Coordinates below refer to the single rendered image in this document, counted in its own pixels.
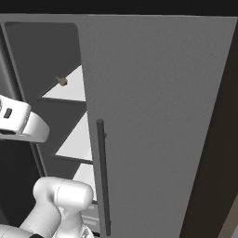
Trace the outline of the dark brown cabinet panel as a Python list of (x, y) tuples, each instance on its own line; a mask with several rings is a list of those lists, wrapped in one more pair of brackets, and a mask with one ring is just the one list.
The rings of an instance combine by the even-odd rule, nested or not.
[(238, 193), (238, 24), (179, 238), (218, 238)]

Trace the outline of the white fridge shelf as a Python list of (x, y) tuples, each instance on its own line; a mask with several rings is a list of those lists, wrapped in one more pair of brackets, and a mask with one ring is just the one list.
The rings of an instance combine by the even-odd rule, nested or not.
[(94, 197), (93, 200), (97, 200), (96, 193), (96, 184), (95, 184), (95, 176), (94, 176), (94, 168), (93, 165), (90, 164), (80, 164), (76, 173), (73, 176), (73, 180), (80, 181), (86, 183), (91, 186)]
[(66, 76), (67, 85), (55, 84), (44, 95), (45, 99), (66, 99), (85, 101), (85, 86), (82, 66), (78, 66)]
[(92, 160), (87, 113), (76, 124), (56, 152), (57, 156)]

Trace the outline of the grey fridge door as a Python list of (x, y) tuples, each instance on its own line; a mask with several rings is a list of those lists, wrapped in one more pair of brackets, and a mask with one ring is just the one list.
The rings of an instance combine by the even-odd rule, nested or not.
[(234, 17), (87, 15), (96, 119), (104, 121), (111, 235), (179, 238)]

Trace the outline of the pale grey fridge drawer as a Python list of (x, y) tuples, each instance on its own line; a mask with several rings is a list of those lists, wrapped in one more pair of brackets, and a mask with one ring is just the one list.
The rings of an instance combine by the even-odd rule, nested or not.
[(82, 212), (83, 222), (95, 233), (100, 233), (98, 206), (92, 204)]

